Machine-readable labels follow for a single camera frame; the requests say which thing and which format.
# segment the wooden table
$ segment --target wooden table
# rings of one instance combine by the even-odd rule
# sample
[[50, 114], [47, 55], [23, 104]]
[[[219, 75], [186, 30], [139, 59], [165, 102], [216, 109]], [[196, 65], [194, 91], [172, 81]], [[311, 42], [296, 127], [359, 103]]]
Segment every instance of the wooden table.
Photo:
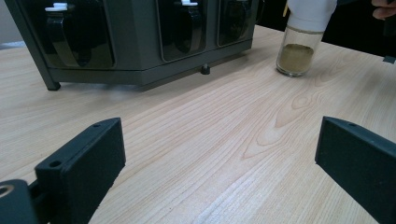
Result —
[[91, 124], [121, 117], [127, 162], [91, 223], [375, 223], [315, 165], [323, 116], [396, 141], [396, 66], [321, 43], [304, 77], [276, 71], [283, 33], [147, 87], [47, 91], [27, 49], [0, 51], [0, 180], [34, 167]]

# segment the wood grain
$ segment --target wood grain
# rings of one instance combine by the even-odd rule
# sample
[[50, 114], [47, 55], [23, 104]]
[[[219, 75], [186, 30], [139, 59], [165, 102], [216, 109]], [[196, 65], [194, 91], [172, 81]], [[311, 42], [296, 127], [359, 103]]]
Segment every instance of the wood grain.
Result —
[[147, 87], [47, 91], [27, 49], [0, 51], [0, 180], [34, 167], [86, 127], [121, 117], [127, 155], [91, 223], [375, 223], [317, 165], [323, 116], [396, 141], [396, 66], [321, 43], [304, 77], [276, 71], [283, 33]]

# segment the hand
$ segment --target hand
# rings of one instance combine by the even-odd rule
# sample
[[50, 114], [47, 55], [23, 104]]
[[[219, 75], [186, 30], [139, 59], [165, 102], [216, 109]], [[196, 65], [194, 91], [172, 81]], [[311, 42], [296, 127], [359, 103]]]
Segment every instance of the hand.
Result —
[[396, 1], [388, 4], [387, 0], [372, 0], [372, 4], [378, 7], [373, 12], [373, 16], [379, 20], [396, 15]]

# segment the circular hole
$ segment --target circular hole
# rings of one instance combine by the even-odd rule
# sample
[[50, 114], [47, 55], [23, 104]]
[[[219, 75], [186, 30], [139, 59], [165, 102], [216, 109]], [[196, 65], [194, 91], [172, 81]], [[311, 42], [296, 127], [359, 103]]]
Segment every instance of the circular hole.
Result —
[[50, 167], [57, 167], [60, 164], [62, 164], [60, 161], [53, 161], [52, 163], [49, 164]]
[[12, 185], [0, 186], [0, 198], [3, 198], [6, 195], [8, 195], [10, 192], [12, 192], [12, 190], [14, 190], [14, 186]]

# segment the dark gray machine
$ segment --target dark gray machine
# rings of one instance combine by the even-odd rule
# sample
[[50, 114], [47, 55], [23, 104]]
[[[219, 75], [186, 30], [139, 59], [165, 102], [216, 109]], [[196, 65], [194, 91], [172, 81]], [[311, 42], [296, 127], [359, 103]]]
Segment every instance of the dark gray machine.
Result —
[[145, 85], [251, 48], [259, 0], [6, 0], [48, 90]]

